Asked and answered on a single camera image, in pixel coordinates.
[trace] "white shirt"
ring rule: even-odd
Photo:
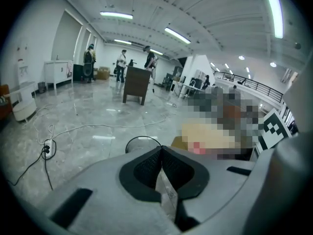
[[[123,54],[120,54],[119,57],[117,58],[119,61],[117,62],[117,65],[120,67],[126,67],[126,57]]]

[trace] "white stool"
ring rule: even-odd
[[[13,114],[16,121],[26,120],[37,109],[35,99],[31,98],[28,101],[22,101],[13,107]]]

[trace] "black metal railing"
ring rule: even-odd
[[[242,76],[232,75],[232,74],[229,74],[229,73],[226,73],[226,72],[217,72],[217,71],[214,72],[214,76],[216,78],[223,79],[223,80],[228,80],[228,81],[231,81],[231,82],[234,82],[234,83],[241,82],[242,85],[247,86],[247,87],[249,87],[251,89],[254,89],[254,90],[258,91],[258,92],[261,92],[264,95],[267,95],[267,96],[273,98],[275,101],[277,101],[279,103],[282,100],[282,96],[283,96],[282,93],[278,92],[277,90],[272,89],[269,86],[266,86],[264,84],[258,83],[256,81],[251,80],[251,79],[248,79],[248,78],[245,78],[245,77],[242,77]]]

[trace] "wall outlet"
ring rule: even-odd
[[[49,140],[47,140],[45,142],[45,145],[48,145],[50,147],[49,148],[49,153],[46,153],[45,157],[46,158],[50,158],[53,155],[53,153],[54,153],[54,149],[55,149],[54,142],[52,142],[52,139],[49,139]]]

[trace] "glossy floor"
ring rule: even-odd
[[[57,93],[49,90],[37,95],[38,109],[45,106],[48,109],[38,111],[29,123],[16,122],[11,115],[0,136],[1,166],[6,178],[15,182],[38,158],[43,146],[37,138],[43,143],[51,136],[52,129],[57,152],[47,161],[47,170],[54,188],[94,162],[125,154],[125,146],[133,137],[157,137],[161,144],[170,145],[180,135],[182,100],[170,98],[178,106],[175,108],[169,101],[155,96],[169,98],[168,92],[155,86],[153,94],[149,85],[144,106],[134,96],[128,96],[123,104],[123,85],[113,78],[91,84],[62,85]],[[58,135],[86,124],[95,126]],[[13,189],[24,200],[38,205],[51,191],[44,161],[40,159],[32,166]]]

